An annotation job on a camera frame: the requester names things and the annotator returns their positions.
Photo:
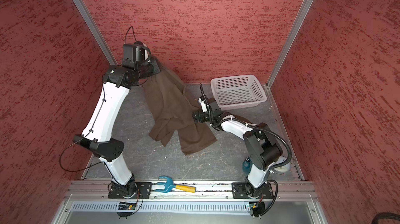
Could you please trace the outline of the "brown trousers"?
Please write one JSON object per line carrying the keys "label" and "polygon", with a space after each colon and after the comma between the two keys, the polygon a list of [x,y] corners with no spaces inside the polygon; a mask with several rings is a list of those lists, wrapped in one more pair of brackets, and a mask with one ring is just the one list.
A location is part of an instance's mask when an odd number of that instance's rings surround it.
{"label": "brown trousers", "polygon": [[185,83],[171,69],[158,61],[160,73],[151,76],[142,86],[155,124],[149,136],[164,147],[178,132],[181,151],[191,155],[217,142],[205,123],[196,123],[192,114],[201,109]]}

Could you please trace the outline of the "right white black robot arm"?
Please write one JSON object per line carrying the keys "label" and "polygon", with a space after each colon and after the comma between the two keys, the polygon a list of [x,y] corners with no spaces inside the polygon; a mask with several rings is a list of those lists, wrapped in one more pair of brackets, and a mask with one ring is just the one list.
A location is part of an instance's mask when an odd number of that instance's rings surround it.
{"label": "right white black robot arm", "polygon": [[201,109],[193,113],[196,123],[210,123],[218,131],[229,132],[245,143],[250,160],[250,172],[244,184],[249,198],[262,195],[269,175],[274,171],[287,171],[292,158],[288,143],[269,127],[261,123],[254,125],[220,109],[214,99],[199,98]]}

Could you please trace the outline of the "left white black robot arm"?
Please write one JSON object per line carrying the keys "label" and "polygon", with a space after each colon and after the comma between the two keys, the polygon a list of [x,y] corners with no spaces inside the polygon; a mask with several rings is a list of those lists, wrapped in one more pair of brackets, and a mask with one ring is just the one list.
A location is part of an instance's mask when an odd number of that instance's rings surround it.
{"label": "left white black robot arm", "polygon": [[120,107],[132,87],[140,80],[160,73],[157,60],[153,57],[139,62],[124,62],[112,65],[102,79],[102,92],[94,113],[80,135],[73,142],[93,153],[111,175],[110,196],[136,198],[139,195],[134,174],[123,157],[125,144],[112,138],[112,129]]}

